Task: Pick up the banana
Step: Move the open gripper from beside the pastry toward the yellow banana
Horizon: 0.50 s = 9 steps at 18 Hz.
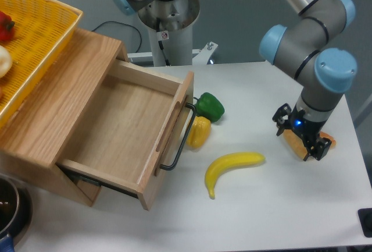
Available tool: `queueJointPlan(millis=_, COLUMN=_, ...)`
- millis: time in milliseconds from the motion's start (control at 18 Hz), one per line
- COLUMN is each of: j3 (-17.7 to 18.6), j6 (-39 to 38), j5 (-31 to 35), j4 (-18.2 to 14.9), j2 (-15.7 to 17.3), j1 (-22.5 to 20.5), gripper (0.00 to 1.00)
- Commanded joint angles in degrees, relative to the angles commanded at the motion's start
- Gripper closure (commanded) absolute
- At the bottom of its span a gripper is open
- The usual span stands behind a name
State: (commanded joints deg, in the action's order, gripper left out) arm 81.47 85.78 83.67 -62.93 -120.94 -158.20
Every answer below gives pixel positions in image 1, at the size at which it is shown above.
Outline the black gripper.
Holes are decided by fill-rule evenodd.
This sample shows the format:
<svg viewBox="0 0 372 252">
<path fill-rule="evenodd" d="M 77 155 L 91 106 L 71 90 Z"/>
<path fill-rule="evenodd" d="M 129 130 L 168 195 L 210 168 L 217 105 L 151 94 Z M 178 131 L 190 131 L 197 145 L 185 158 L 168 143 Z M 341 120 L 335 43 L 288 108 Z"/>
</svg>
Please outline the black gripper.
<svg viewBox="0 0 372 252">
<path fill-rule="evenodd" d="M 320 136 L 320 130 L 325 124 L 325 120 L 319 118 L 319 113 L 305 108 L 291 109 L 285 103 L 280 106 L 272 117 L 276 123 L 276 136 L 283 134 L 284 130 L 292 130 L 303 142 L 306 149 L 306 155 L 303 161 L 307 161 L 310 157 L 316 160 L 321 160 L 327 155 L 332 141 L 327 137 Z"/>
</svg>

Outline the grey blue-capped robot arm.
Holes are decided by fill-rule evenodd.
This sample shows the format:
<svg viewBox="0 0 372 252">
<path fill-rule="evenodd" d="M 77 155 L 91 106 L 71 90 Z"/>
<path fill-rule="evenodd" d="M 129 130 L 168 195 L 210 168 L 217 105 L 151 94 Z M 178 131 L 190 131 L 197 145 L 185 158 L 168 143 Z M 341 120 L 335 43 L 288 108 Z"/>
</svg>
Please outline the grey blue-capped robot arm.
<svg viewBox="0 0 372 252">
<path fill-rule="evenodd" d="M 289 131 L 288 144 L 302 159 L 322 159 L 332 141 L 322 127 L 349 90 L 357 62 L 347 51 L 328 48 L 355 18 L 352 0 L 287 0 L 300 22 L 291 28 L 273 26 L 262 38 L 259 53 L 302 85 L 294 107 L 277 109 L 278 134 Z M 199 16 L 198 0 L 113 0 L 126 15 L 136 14 L 147 26 L 155 66 L 190 65 L 192 25 Z"/>
</svg>

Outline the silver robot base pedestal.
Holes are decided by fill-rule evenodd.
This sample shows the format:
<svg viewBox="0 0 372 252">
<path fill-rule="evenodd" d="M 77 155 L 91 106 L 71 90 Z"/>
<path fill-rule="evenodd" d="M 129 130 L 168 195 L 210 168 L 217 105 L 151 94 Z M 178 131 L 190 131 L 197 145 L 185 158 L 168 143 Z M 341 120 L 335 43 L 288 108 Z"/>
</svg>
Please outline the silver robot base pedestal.
<svg viewBox="0 0 372 252">
<path fill-rule="evenodd" d="M 193 47 L 193 26 L 200 14 L 199 0 L 155 0 L 138 11 L 146 26 L 154 66 L 207 65 L 218 45 Z"/>
</svg>

